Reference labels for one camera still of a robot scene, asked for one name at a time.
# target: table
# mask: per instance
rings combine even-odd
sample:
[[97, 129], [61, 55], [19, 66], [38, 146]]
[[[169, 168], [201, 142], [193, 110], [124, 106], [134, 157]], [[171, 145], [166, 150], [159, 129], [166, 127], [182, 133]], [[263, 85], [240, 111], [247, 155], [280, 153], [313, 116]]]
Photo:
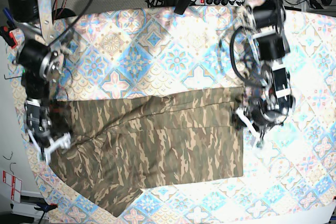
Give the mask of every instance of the table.
[[[69, 43], [68, 70], [55, 98], [132, 99], [240, 86], [228, 51], [219, 56], [221, 68], [217, 59], [218, 36], [230, 27], [233, 13], [209, 6], [189, 7], [183, 16], [171, 8], [86, 15]], [[65, 22], [57, 21], [58, 31]], [[243, 177], [147, 189], [117, 219], [65, 185], [45, 163], [37, 163], [36, 151], [23, 135], [41, 194], [59, 206], [49, 213], [50, 221], [216, 223], [328, 205], [336, 195], [336, 19], [287, 11], [285, 32], [291, 47], [285, 64], [296, 110], [283, 127], [267, 134], [262, 151], [252, 150], [252, 137], [244, 132]], [[15, 37], [23, 41], [20, 31]], [[244, 49], [238, 44], [236, 50]], [[11, 77], [22, 72], [11, 64], [15, 53], [7, 48]], [[20, 78], [11, 85], [23, 131], [25, 92]]]

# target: power strip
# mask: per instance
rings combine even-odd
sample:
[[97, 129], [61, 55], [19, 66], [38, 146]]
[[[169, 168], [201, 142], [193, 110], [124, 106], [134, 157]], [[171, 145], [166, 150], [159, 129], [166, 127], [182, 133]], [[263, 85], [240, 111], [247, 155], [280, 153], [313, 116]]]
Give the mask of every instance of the power strip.
[[243, 0], [196, 0], [195, 5], [204, 6], [242, 6]]

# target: white plastic piece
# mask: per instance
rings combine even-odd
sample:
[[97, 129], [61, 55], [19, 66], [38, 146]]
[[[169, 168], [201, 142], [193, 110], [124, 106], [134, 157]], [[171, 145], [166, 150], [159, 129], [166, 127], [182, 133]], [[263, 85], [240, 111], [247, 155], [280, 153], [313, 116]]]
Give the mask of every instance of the white plastic piece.
[[256, 138], [253, 144], [253, 149], [257, 147], [257, 143], [260, 142], [260, 134], [255, 130], [250, 120], [244, 115], [243, 108], [237, 108], [236, 114], [239, 116], [241, 121], [245, 123], [246, 127], [250, 130], [251, 134]]
[[[40, 156], [41, 156], [41, 149], [39, 147], [39, 145], [37, 144], [33, 133], [31, 130], [28, 130], [28, 135], [30, 136], [30, 139], [32, 140], [35, 149], [37, 150], [37, 160], [40, 161]], [[50, 146], [48, 148], [44, 149], [44, 157], [45, 157], [45, 161], [47, 163], [47, 165], [50, 162], [51, 159], [51, 153], [53, 153], [55, 150], [57, 150], [58, 148], [62, 148], [62, 149], [68, 149], [70, 148], [70, 139], [71, 136], [69, 133], [65, 133], [62, 137], [60, 137], [58, 140], [54, 141], [54, 140], [49, 140], [50, 142]]]
[[285, 97], [287, 95], [290, 95], [292, 93], [292, 91], [290, 89], [281, 89], [279, 91], [276, 91], [275, 92], [275, 95], [278, 97], [278, 98], [281, 98], [281, 97]]

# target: camouflage pants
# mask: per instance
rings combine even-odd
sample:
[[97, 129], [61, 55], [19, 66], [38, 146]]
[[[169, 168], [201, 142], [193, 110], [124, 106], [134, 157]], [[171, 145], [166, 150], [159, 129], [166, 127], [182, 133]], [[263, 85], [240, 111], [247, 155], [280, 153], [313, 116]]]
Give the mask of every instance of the camouflage pants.
[[142, 191], [243, 175], [243, 134], [230, 111], [242, 88], [133, 100], [57, 102], [72, 148], [50, 167], [68, 186], [120, 215]]

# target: metal bracket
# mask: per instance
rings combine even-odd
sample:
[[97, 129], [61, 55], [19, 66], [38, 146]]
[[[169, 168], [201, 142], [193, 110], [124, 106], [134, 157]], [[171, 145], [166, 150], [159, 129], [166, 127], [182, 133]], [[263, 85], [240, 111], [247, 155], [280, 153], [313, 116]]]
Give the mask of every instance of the metal bracket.
[[54, 29], [51, 15], [51, 0], [37, 0], [37, 3], [42, 36], [46, 43], [49, 44], [54, 39], [54, 36], [51, 34]]

